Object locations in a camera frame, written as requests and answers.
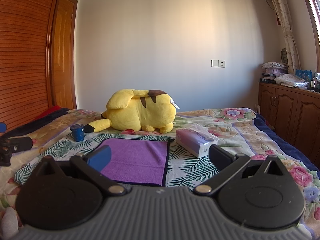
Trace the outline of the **purple microfiber towel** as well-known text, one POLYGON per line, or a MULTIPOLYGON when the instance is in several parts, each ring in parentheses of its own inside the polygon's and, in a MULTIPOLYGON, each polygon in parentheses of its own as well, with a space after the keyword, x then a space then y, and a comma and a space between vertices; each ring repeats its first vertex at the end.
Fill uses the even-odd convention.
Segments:
POLYGON ((110 146, 112 156, 102 174, 124 184, 164 186, 171 142, 171 139, 106 139, 99 146, 110 146))

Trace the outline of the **blue cylindrical cup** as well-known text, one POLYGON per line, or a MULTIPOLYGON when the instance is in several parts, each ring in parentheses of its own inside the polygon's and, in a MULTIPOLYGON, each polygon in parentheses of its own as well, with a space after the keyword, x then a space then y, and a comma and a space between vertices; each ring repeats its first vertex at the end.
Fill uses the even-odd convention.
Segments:
POLYGON ((84 140, 84 125, 75 124, 70 127, 74 141, 79 142, 84 140))

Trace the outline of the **floral bed cover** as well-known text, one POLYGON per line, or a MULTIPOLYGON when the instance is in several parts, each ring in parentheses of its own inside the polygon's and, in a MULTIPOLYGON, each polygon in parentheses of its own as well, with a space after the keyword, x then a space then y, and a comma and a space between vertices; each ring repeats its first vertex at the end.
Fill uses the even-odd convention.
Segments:
MULTIPOLYGON (((45 126, 29 133, 33 148, 12 157, 9 167, 1 168, 1 210, 14 207, 21 186, 34 166, 45 155, 66 160, 81 153, 86 154, 107 138, 135 138, 165 140, 175 132, 121 132, 107 129, 97 134, 87 134, 82 142, 72 138, 70 126, 87 124, 100 118, 100 113, 88 110, 70 110, 45 126)), ((293 176, 304 194, 306 210, 298 228, 311 239, 319 239, 319 172, 299 150, 270 130, 265 120, 248 108, 209 109, 181 112, 174 120, 175 128, 200 125, 219 139, 219 145, 231 154, 244 153, 252 159, 263 160, 276 155, 293 176)), ((212 177, 217 169, 208 157, 196 158, 175 142, 170 145, 166 186, 193 188, 212 177)))

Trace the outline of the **white tissue pack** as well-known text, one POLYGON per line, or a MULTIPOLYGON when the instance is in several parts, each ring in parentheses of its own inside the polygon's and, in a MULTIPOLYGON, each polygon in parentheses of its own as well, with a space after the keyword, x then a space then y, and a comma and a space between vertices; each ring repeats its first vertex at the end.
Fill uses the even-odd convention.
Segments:
POLYGON ((175 140, 196 158, 202 158, 209 154, 212 145, 217 145, 219 138, 204 127, 194 124, 189 128, 176 129, 175 140))

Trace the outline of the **dark blue red blanket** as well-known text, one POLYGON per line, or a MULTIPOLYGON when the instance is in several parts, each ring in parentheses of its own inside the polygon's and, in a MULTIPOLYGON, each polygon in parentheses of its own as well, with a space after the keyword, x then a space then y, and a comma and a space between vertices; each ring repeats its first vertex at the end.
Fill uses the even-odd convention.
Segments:
POLYGON ((18 128, 15 128, 7 133, 1 135, 1 139, 7 139, 12 137, 20 137, 32 133, 43 126, 51 123, 55 119, 67 114, 68 108, 61 108, 60 106, 54 106, 41 113, 33 121, 24 124, 18 128))

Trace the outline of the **yellow Pikachu plush toy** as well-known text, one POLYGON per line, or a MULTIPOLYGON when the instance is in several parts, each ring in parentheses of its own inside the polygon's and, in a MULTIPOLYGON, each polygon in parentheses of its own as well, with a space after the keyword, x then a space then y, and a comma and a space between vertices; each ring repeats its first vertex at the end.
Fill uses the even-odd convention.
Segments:
POLYGON ((84 126, 85 133, 100 132, 110 127, 169 133, 174 127, 179 109, 173 98, 162 90, 122 89, 115 92, 106 104, 100 120, 84 126))

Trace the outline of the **wooden side cabinet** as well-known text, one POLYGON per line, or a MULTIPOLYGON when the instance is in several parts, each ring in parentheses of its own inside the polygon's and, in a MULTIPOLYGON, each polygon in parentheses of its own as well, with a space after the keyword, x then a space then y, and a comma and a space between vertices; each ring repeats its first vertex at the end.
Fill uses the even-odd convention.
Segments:
POLYGON ((319 93, 259 83, 258 106, 275 133, 319 167, 319 93))

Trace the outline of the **folded white cloth pile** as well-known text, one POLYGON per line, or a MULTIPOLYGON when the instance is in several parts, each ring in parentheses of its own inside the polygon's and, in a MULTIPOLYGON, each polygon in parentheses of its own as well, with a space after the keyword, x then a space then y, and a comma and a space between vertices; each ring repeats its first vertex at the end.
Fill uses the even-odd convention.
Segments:
POLYGON ((275 78, 275 82, 278 85, 286 86, 286 87, 297 87, 303 88, 308 87, 309 82, 304 79, 294 75, 294 74, 284 74, 275 78))

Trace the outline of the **stacked boxes and linens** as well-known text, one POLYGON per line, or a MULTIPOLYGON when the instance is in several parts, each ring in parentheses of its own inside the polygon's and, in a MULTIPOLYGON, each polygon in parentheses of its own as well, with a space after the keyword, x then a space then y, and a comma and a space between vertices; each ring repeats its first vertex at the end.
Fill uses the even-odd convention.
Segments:
POLYGON ((269 61, 261 64, 261 71, 260 82, 275 84, 277 77, 289 73, 289 66, 285 63, 269 61))

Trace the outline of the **blue boxes on cabinet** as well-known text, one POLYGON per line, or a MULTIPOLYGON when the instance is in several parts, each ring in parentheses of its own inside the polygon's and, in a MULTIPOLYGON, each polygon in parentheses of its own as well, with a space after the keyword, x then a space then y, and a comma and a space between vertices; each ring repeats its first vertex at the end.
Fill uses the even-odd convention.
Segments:
POLYGON ((313 73, 311 70, 297 69, 295 71, 295 75, 308 82, 310 82, 313 79, 313 73))

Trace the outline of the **wooden door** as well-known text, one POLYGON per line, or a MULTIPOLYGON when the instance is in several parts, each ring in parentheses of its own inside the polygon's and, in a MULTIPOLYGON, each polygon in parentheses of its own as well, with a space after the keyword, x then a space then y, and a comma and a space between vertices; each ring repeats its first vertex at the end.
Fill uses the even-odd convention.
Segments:
POLYGON ((58 0, 53 29, 53 101, 68 109, 76 109, 74 33, 77 4, 77 0, 58 0))

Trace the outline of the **wooden slatted wardrobe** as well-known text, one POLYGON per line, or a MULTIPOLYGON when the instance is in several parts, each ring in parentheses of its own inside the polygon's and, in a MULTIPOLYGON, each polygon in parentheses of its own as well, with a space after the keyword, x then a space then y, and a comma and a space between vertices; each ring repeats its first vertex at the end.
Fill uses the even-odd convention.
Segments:
POLYGON ((1 122, 10 131, 53 105, 57 0, 1 0, 1 122))

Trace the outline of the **patterned beige curtain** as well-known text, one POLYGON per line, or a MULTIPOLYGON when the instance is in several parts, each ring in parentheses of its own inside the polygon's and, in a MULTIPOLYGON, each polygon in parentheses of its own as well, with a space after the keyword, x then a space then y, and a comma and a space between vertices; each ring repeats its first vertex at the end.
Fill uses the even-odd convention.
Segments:
POLYGON ((280 26, 283 31, 289 73, 295 74, 300 69, 300 61, 295 38, 292 31, 292 20, 287 0, 271 0, 279 18, 280 26))

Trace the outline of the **white wall socket plate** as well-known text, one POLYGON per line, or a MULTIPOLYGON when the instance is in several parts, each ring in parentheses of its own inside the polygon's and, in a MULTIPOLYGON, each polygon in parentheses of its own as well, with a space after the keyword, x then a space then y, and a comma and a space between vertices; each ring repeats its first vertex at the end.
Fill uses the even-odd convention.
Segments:
POLYGON ((224 60, 212 60, 212 67, 214 68, 225 68, 226 62, 224 60))

